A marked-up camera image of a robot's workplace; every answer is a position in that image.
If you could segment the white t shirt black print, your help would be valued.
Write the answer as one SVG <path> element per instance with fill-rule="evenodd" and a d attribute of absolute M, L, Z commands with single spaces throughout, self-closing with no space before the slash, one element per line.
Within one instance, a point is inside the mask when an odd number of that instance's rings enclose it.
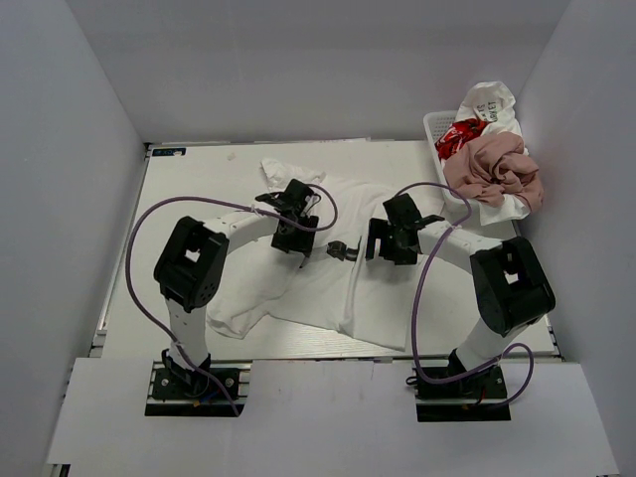
<path fill-rule="evenodd" d="M 329 329 L 378 346 L 403 350 L 415 290 L 415 265 L 364 257 L 369 221 L 382 219 L 395 191 L 274 159 L 260 162 L 270 191 L 293 179 L 323 186 L 334 198 L 315 212 L 335 226 L 315 237 L 309 257 L 253 241 L 227 258 L 221 288 L 207 308 L 215 332 L 242 339 L 265 315 Z"/>

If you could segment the pink t shirt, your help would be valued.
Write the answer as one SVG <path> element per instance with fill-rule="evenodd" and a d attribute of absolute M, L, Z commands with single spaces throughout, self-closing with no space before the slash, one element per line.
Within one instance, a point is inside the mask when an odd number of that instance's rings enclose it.
<path fill-rule="evenodd" d="M 539 166 L 525 153 L 524 139 L 513 132 L 485 134 L 468 141 L 443 167 L 448 186 L 466 199 L 500 208 L 507 196 L 531 213 L 543 204 Z"/>

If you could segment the white t shirt red print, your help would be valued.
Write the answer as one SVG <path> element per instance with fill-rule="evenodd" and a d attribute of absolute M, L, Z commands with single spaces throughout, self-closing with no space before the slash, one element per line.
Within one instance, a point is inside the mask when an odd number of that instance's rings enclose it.
<path fill-rule="evenodd" d="M 447 160 L 456 154 L 467 142 L 480 137 L 489 125 L 480 118 L 468 118 L 453 122 L 447 131 L 434 143 L 440 160 Z"/>

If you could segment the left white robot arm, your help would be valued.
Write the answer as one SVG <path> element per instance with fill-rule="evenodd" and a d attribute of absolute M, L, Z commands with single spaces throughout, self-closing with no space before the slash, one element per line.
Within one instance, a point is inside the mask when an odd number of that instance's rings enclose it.
<path fill-rule="evenodd" d="M 299 265 L 311 254 L 319 218 L 309 213 L 316 193 L 293 179 L 281 192 L 256 199 L 279 217 L 235 212 L 208 223 L 189 216 L 172 231 L 154 269 L 175 340 L 163 353 L 164 366 L 189 374 L 210 367 L 205 340 L 206 308 L 221 287 L 228 255 L 244 249 L 262 252 L 264 269 L 278 278 L 278 265 Z"/>

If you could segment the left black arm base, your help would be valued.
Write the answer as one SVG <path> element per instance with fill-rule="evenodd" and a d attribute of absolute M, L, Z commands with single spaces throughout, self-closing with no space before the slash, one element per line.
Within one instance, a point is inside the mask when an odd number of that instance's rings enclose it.
<path fill-rule="evenodd" d="M 163 350 L 153 363 L 144 415 L 150 417 L 238 417 L 244 408 L 249 387 L 250 364 L 213 363 L 203 368 L 217 378 L 228 392 L 208 376 L 185 370 L 173 363 Z"/>

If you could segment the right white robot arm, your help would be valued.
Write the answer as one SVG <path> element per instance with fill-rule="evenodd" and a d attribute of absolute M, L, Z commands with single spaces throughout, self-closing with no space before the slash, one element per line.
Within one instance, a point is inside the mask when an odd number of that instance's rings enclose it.
<path fill-rule="evenodd" d="M 414 200 L 401 194 L 384 202 L 387 216 L 369 220 L 365 259 L 379 256 L 395 265 L 415 265 L 424 255 L 423 272 L 439 258 L 471 274 L 479 320 L 454 349 L 446 384 L 494 367 L 513 340 L 556 307 L 556 297 L 539 259 L 522 237 L 486 238 L 465 231 L 439 215 L 422 216 Z"/>

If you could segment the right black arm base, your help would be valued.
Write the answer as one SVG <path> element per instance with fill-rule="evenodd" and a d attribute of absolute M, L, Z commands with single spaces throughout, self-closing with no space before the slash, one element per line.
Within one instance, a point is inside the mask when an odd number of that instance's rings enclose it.
<path fill-rule="evenodd" d="M 415 393 L 418 422 L 495 422 L 510 421 L 503 372 L 496 366 L 462 381 L 432 385 L 413 374 L 405 384 Z"/>

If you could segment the blue label sticker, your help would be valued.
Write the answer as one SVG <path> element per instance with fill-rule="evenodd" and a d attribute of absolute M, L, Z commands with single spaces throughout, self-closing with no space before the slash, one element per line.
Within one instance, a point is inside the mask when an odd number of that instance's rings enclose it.
<path fill-rule="evenodd" d="M 154 148 L 152 150 L 152 157 L 177 157 L 184 156 L 187 152 L 186 147 L 167 147 L 167 148 Z"/>

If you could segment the white t shirt with lettering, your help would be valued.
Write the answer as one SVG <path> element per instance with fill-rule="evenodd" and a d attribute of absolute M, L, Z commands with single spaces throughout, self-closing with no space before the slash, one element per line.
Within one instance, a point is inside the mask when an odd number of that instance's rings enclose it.
<path fill-rule="evenodd" d="M 475 84 L 462 100 L 455 122 L 480 119 L 487 122 L 482 134 L 511 132 L 522 136 L 522 129 L 515 113 L 516 99 L 501 81 L 485 81 Z M 479 205 L 482 226 L 521 220 L 530 208 L 514 196 L 506 196 L 501 207 Z"/>

